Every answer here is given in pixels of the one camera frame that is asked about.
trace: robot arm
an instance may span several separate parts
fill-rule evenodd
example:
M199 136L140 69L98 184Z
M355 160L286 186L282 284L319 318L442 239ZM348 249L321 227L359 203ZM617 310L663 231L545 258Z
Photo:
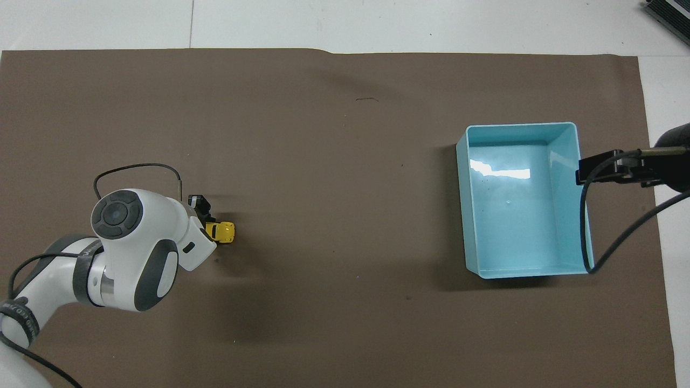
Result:
M3 302L0 328L7 339L28 347L68 303L148 310L170 291L178 264L192 271L216 247L194 209L146 190L104 196L91 224L98 237L69 235L55 242L49 252L70 256L42 258ZM47 386L18 353L2 345L0 370L7 386Z

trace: blue bin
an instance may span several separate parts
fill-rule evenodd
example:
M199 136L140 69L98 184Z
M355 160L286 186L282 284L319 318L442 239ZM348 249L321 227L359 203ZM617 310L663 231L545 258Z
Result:
M575 124L470 126L456 151L468 270L485 279L587 272Z

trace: brown mat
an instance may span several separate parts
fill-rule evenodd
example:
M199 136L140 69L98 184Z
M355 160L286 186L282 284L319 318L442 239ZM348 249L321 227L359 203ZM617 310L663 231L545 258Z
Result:
M3 52L0 286L89 232L97 173L163 162L237 239L147 313L58 310L33 349L87 387L675 386L656 221L597 275L464 269L464 129L560 121L583 155L648 145L637 59ZM129 186L176 193L156 168L102 181ZM596 250L653 205L594 187Z

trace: white surface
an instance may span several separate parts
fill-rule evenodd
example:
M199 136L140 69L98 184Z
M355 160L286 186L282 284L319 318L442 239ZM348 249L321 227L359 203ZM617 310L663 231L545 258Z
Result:
M0 0L0 50L189 47L192 0Z
M690 47L645 14L643 3L0 0L0 50L306 47L331 52L655 56L640 58L647 121L654 143L667 129L690 122ZM655 193L657 202L673 195L664 188L657 188ZM690 387L688 215L690 202L659 216L679 387Z
M666 130L690 122L690 57L640 58L640 77L654 145ZM666 186L654 188L656 203L678 194ZM661 212L659 234L664 259L676 380L690 387L690 200Z

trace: yellow toy car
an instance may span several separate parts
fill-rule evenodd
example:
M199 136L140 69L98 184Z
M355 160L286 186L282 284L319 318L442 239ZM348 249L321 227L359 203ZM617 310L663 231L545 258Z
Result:
M213 241L227 244L235 239L235 224L227 221L207 222L206 232Z

